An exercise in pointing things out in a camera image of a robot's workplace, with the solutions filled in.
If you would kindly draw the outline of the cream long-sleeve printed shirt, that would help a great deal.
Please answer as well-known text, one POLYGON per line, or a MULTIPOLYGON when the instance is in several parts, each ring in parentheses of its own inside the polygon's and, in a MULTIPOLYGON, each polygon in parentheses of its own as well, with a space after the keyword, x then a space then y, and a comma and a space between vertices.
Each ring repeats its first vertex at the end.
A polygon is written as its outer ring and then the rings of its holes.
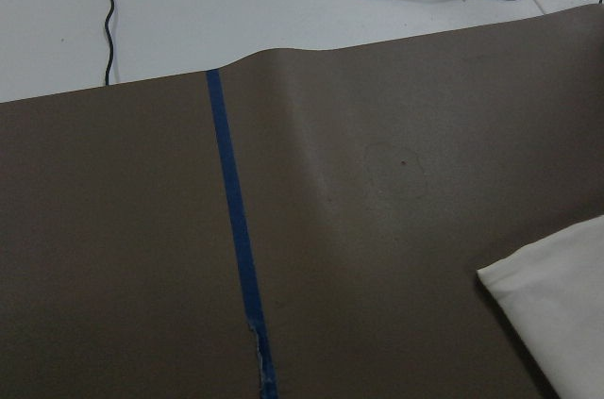
POLYGON ((602 217, 527 244, 478 278, 561 398, 602 397, 602 217))

